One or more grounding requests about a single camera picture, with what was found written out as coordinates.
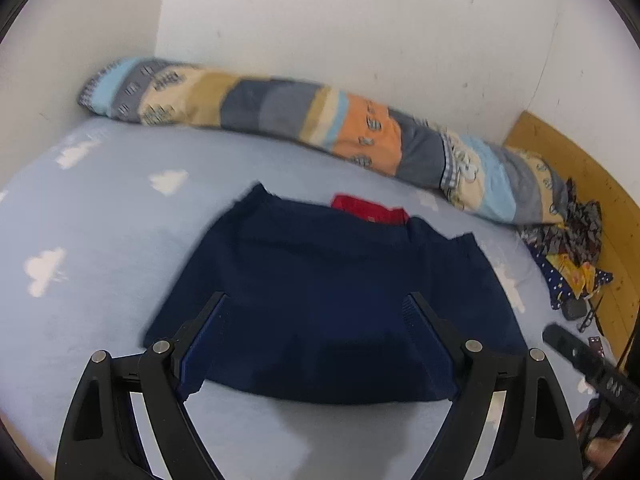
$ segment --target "red garment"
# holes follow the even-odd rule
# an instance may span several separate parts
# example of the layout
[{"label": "red garment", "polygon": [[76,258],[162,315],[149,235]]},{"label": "red garment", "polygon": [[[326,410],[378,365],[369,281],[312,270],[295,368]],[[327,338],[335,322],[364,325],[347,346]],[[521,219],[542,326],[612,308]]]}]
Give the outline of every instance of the red garment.
[{"label": "red garment", "polygon": [[331,207],[351,213],[363,220],[381,224],[404,225],[409,219],[409,215],[401,207],[387,209],[381,204],[351,195],[337,194],[331,202]]}]

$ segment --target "orange patch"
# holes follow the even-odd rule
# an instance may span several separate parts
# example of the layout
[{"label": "orange patch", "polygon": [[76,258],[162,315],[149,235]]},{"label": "orange patch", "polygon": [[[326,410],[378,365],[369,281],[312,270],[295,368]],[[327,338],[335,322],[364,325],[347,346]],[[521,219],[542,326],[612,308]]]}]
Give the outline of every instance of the orange patch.
[{"label": "orange patch", "polygon": [[386,106],[347,94],[349,109],[332,153],[372,170],[396,174],[402,157],[400,125]]}]

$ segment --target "mattress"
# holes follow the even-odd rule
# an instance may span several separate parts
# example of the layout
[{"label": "mattress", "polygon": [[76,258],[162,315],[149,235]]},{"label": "mattress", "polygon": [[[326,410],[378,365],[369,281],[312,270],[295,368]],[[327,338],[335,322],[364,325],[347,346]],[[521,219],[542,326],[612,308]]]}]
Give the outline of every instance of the mattress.
[{"label": "mattress", "polygon": [[[472,232],[504,287],[529,346],[543,348],[572,415],[593,392],[542,342],[560,322],[514,230],[460,212],[435,193],[272,139],[93,118],[22,170],[0,194],[0,410],[48,462],[96,349],[140,352],[142,334],[207,225],[252,183],[328,204],[338,192],[422,216],[441,234]],[[592,325],[581,337],[598,335]],[[142,398],[142,439],[168,478]],[[186,403],[229,479],[411,478],[449,401],[316,406],[206,382]],[[500,417],[488,414],[467,473],[483,472]]]}]

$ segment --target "white cloud print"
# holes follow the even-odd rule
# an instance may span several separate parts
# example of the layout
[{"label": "white cloud print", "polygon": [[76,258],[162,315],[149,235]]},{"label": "white cloud print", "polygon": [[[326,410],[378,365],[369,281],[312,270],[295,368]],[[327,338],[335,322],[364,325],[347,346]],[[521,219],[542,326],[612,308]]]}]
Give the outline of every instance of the white cloud print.
[{"label": "white cloud print", "polygon": [[189,173],[185,170],[165,170],[162,173],[149,175],[151,187],[164,196],[171,196],[187,180]]},{"label": "white cloud print", "polygon": [[100,140],[83,140],[75,146],[62,150],[56,162],[63,170],[74,167],[78,162],[87,156],[93,148],[101,144]]},{"label": "white cloud print", "polygon": [[433,195],[433,193],[423,189],[419,189],[416,194],[418,195],[420,205],[429,207],[434,211],[438,210],[438,201],[436,200],[436,197]]},{"label": "white cloud print", "polygon": [[29,284],[29,294],[34,298],[42,297],[49,283],[60,278],[58,267],[65,256],[66,251],[62,247],[57,247],[52,251],[42,251],[38,256],[29,258],[24,263],[24,272],[33,279]]},{"label": "white cloud print", "polygon": [[511,307],[524,314],[525,307],[518,292],[518,282],[507,275],[507,269],[503,264],[496,265],[494,272],[509,299],[509,303],[511,303]]}]

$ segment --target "wooden bed frame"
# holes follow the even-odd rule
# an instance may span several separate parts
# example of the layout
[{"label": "wooden bed frame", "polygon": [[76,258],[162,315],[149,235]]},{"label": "wooden bed frame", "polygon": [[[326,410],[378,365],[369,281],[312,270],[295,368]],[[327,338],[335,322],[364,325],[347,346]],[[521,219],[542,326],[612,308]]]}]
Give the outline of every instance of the wooden bed frame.
[{"label": "wooden bed frame", "polygon": [[614,274],[602,288],[597,316],[616,357],[622,354],[640,305],[640,207],[590,155],[556,129],[523,112],[504,141],[539,153],[562,178],[572,177],[581,202],[602,206],[602,254],[598,265]]}]

